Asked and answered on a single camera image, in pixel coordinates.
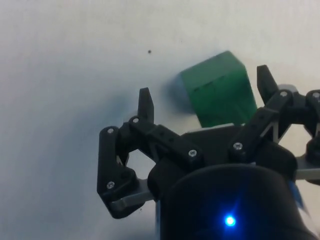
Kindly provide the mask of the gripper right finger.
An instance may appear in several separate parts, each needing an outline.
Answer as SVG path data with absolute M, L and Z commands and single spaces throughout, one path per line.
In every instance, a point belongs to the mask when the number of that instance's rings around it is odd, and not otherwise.
M 256 68 L 257 88 L 264 106 L 257 109 L 230 142 L 228 155 L 234 163 L 258 162 L 258 153 L 267 145 L 277 145 L 291 125 L 302 125 L 311 136 L 305 154 L 276 160 L 276 153 L 265 163 L 281 169 L 289 178 L 319 180 L 320 178 L 320 91 L 301 95 L 297 91 L 280 89 L 267 65 Z

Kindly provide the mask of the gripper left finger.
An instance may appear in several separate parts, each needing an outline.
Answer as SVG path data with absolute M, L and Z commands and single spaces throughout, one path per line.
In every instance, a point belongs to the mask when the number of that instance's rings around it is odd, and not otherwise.
M 155 163 L 146 179 L 127 166 L 135 150 Z M 109 126 L 99 133 L 96 190 L 110 215 L 122 219 L 147 201 L 161 200 L 180 178 L 202 166 L 199 147 L 154 123 L 154 104 L 145 87 L 139 90 L 137 114 L 120 128 Z

